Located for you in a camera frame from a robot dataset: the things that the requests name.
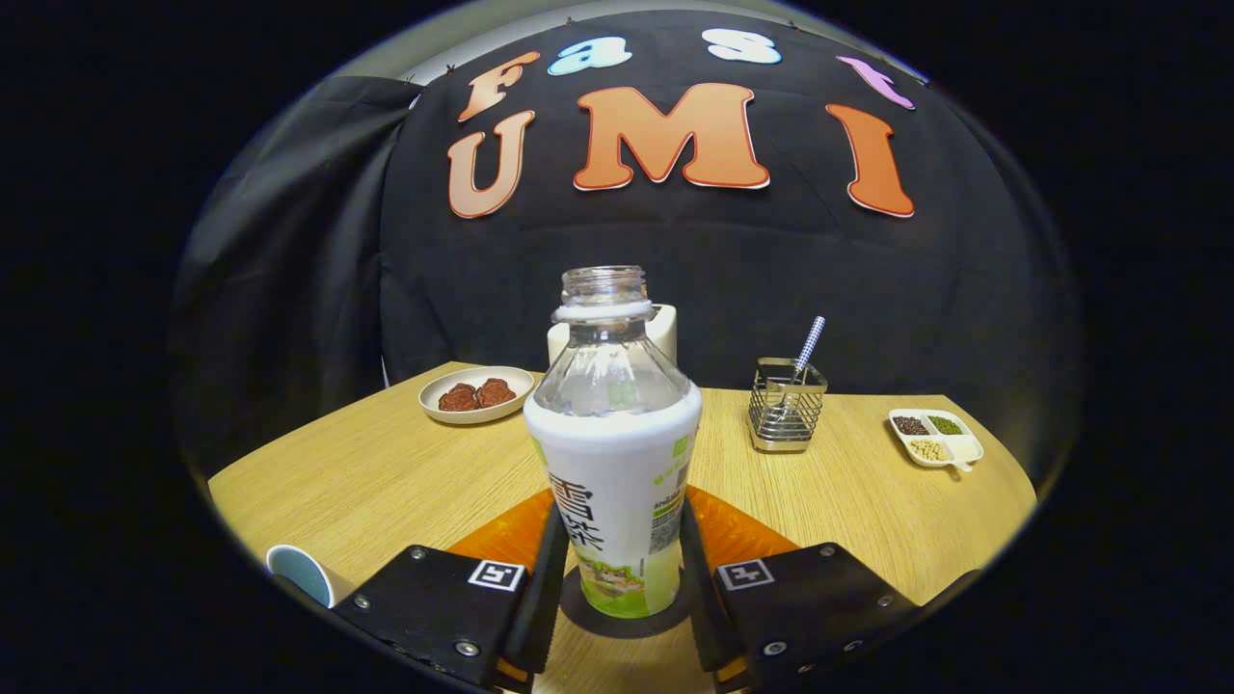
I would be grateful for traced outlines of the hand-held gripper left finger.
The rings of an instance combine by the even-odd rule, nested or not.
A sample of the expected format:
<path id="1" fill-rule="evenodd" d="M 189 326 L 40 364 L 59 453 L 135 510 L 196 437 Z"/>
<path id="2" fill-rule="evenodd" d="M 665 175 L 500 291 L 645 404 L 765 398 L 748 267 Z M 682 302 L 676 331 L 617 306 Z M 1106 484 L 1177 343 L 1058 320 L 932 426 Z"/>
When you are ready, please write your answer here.
<path id="1" fill-rule="evenodd" d="M 358 632 L 462 690 L 528 690 L 545 668 L 568 540 L 538 491 L 447 550 L 410 545 L 334 606 Z"/>

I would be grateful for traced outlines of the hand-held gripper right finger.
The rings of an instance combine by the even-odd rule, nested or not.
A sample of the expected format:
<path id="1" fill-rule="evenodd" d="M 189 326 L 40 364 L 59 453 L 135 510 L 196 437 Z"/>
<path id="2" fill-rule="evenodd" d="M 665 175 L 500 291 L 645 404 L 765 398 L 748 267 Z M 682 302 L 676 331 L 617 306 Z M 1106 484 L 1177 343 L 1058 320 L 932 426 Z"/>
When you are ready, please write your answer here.
<path id="1" fill-rule="evenodd" d="M 837 542 L 798 547 L 689 488 L 684 595 L 702 669 L 718 690 L 812 690 L 898 635 L 917 606 Z"/>

